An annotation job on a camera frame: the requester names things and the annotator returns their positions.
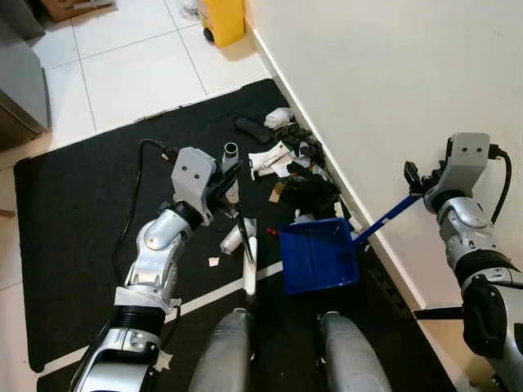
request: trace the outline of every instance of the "yellow bin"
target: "yellow bin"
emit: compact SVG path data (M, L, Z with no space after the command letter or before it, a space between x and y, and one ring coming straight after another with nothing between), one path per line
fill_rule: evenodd
M244 0L200 0L205 37L217 47L238 41L245 33Z

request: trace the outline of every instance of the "white tile floor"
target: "white tile floor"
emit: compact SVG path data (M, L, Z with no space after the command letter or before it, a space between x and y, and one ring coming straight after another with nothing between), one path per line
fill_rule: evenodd
M52 132L0 152L1 209L16 209L12 167L22 158L269 77L247 37L217 49L180 4L118 0L46 24L47 34L28 42L45 69ZM33 392L19 241L16 217L0 217L0 390Z

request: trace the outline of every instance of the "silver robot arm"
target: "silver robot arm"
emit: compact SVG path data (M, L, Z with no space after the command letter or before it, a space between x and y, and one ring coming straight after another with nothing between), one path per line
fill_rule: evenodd
M492 364L502 388L523 392L523 274L499 249L492 222L472 196L490 150L488 135L458 133L432 176L419 178L415 165L406 163L405 177L411 194L423 195L437 215L461 287L464 340Z
M154 389L160 332L166 314L177 305L172 299L177 261L193 231L211 223L240 164L220 174L214 158L203 151L180 150L172 171L174 204L137 235L136 260L125 284L116 288L113 312L83 356L70 391Z

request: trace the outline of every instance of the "black mat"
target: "black mat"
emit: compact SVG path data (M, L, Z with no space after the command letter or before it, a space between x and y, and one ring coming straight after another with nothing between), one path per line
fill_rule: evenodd
M223 145L233 140L246 158L268 147L237 132L235 117L241 114L262 123L267 113L285 105L267 79L16 165L29 364L35 372L87 345L110 311L110 255L129 208L138 141L148 137L166 145L192 145L221 158ZM138 229L172 195L171 169L157 151L146 150L136 217L119 257L123 271L136 256ZM257 217L261 231L292 220L290 207L267 202L273 176L253 183L244 165L240 180L244 214ZM208 266L208 257L218 256L218 244L231 227L217 214L212 227L199 229L189 242L178 265L177 295L183 301L241 276L239 253L222 256L217 268ZM275 240L263 234L259 241L260 268L278 261Z
M257 359L251 392L327 392L316 367L315 316L339 310L349 316L375 349L395 391L454 391L449 378L409 313L398 312L373 276L375 255L362 255L361 283L300 296L285 296L281 274L259 284ZM171 370L160 374L158 392L187 390L194 367L221 317L241 304L239 292L183 316L171 344ZM65 390L76 364L38 380L38 392Z

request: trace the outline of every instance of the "baseboard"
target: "baseboard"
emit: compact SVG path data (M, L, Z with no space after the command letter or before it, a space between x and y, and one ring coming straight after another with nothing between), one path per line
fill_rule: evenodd
M372 217L369 212L364 208L364 204L358 199L355 191L352 189L348 179L343 174L340 166L337 164L336 159L331 153L329 147L324 143L321 134L315 127L314 123L308 117L306 111L303 109L293 92L293 89L289 85L283 73L279 70L274 58L267 50L266 44L259 36L255 29L251 28L251 25L246 21L247 34L253 40L258 53L260 54L261 60L265 65L267 71L271 77L275 80L276 85L282 91L285 98L289 102L289 105L294 111L296 120L306 129L310 129L316 136L316 138L323 144L324 152L326 155L326 165L334 183L340 189L342 194L342 200L347 205L351 214L364 226L368 227L372 221ZM373 246L374 251L378 255L387 273L392 278L392 281L400 291L405 302L411 310L425 309L426 303L419 293L416 285L413 284L409 274L403 268L399 257L392 251L390 245L379 232L370 237L369 242Z

